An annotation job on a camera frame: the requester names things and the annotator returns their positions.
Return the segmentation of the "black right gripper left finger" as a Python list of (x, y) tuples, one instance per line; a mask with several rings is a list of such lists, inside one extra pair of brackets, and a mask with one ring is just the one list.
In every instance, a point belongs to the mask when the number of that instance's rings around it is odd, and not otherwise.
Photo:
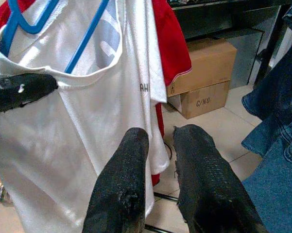
[(144, 129), (125, 133), (96, 180), (82, 233), (142, 233), (148, 149)]

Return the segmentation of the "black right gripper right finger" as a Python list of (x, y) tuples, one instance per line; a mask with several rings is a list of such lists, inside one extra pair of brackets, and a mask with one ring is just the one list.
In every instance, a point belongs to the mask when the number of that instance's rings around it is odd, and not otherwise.
[(201, 127), (174, 127), (178, 208), (189, 233), (269, 233), (253, 202)]

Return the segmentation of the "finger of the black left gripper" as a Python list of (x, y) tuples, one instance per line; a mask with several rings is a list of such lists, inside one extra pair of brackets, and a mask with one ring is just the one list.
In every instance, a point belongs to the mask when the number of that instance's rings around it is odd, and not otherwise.
[(39, 100), (58, 88), (49, 74), (26, 73), (0, 78), (0, 112)]

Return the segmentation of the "white T-shirt red black print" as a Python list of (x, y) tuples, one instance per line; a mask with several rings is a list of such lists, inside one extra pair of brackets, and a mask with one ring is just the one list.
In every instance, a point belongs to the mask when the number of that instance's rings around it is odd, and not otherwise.
[[(109, 0), (71, 73), (65, 70), (102, 0), (59, 0), (42, 30), (17, 29), (0, 78), (50, 74), (58, 88), (0, 113), (0, 179), (26, 233), (81, 233), (97, 177), (126, 131), (149, 136), (151, 177), (170, 163), (156, 104), (167, 100), (152, 0)], [(4, 28), (0, 28), (0, 41)]]

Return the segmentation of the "blue plastic hanger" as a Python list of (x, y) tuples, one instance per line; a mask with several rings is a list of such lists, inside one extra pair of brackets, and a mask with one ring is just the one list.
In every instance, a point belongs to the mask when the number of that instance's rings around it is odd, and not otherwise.
[[(27, 20), (23, 17), (18, 5), (18, 1), (17, 0), (7, 0), (7, 1), (8, 1), (8, 6), (10, 8), (11, 13), (8, 18), (6, 27), (4, 29), (4, 32), (0, 41), (0, 52), (5, 56), (8, 56), (9, 54), (10, 47), (11, 47), (17, 28), (20, 27), (22, 30), (24, 30), (25, 32), (29, 34), (39, 33), (43, 29), (48, 18), (50, 17), (51, 13), (53, 12), (53, 10), (55, 9), (56, 5), (59, 2), (59, 0), (48, 0), (48, 3), (44, 7), (44, 10), (42, 11), (42, 13), (39, 15), (35, 24), (30, 25), (27, 22)], [(70, 74), (74, 70), (92, 34), (94, 33), (108, 3), (109, 3), (109, 0), (101, 1), (95, 16), (93, 17), (86, 33), (84, 34), (84, 37), (82, 38), (79, 46), (77, 47), (77, 50), (75, 51), (70, 62), (68, 63), (65, 69), (65, 73)]]

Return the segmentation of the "chrome and black clothes rack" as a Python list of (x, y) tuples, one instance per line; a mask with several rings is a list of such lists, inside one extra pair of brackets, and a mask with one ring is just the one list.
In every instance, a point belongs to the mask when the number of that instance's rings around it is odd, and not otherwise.
[(189, 233), (178, 210), (178, 198), (155, 192), (155, 204), (145, 222), (145, 233)]

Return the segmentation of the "blue denim jeans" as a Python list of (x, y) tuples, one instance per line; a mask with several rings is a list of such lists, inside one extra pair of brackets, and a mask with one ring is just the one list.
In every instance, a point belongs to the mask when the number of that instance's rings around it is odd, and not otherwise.
[[(283, 20), (292, 30), (292, 5)], [(262, 157), (243, 185), (270, 233), (292, 233), (292, 46), (241, 101), (261, 121), (242, 145)]]

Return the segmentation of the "brown box black print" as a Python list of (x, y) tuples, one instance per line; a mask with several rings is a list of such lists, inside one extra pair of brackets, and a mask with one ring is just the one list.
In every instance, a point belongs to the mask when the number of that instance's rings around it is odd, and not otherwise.
[(225, 106), (230, 81), (210, 85), (179, 95), (177, 110), (190, 119)]

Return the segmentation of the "brown cardboard box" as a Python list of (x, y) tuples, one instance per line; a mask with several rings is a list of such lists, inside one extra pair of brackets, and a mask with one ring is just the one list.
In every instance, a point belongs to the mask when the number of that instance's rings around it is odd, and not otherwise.
[(178, 76), (167, 87), (168, 97), (229, 81), (237, 49), (224, 39), (202, 39), (187, 43), (191, 59), (189, 73)]

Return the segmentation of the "grey metal cabinet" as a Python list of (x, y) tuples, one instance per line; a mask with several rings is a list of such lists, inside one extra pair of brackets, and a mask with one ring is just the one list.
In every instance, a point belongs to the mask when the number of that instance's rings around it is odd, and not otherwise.
[(230, 82), (231, 89), (247, 85), (263, 34), (261, 30), (244, 28), (213, 35), (214, 38), (225, 39), (237, 49)]

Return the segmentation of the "red T-shirt white trim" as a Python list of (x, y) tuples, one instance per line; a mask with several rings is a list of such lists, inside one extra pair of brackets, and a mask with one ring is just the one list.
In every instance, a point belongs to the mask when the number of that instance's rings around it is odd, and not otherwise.
[[(87, 161), (87, 173), (98, 176), (110, 160), (124, 133), (143, 128), (149, 136), (146, 184), (169, 165), (161, 133), (160, 104), (167, 100), (166, 85), (191, 69), (179, 23), (165, 0), (110, 0), (80, 62), (66, 74), (69, 58), (97, 10), (96, 0), (59, 0), (42, 31), (29, 35), (18, 29), (8, 57), (0, 52), (0, 74), (46, 72), (58, 81), (55, 99), (25, 108), (39, 116), (42, 106), (53, 108), (47, 130), (33, 135), (31, 162), (19, 153), (0, 152), (0, 178), (7, 188), (41, 185), (51, 175), (51, 162)], [(0, 6), (0, 39), (10, 16), (7, 3)]]

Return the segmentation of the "black desk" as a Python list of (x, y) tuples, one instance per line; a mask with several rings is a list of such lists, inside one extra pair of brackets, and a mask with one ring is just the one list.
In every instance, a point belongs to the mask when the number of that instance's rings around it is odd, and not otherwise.
[(168, 0), (186, 40), (233, 27), (233, 15), (292, 4), (292, 0)]

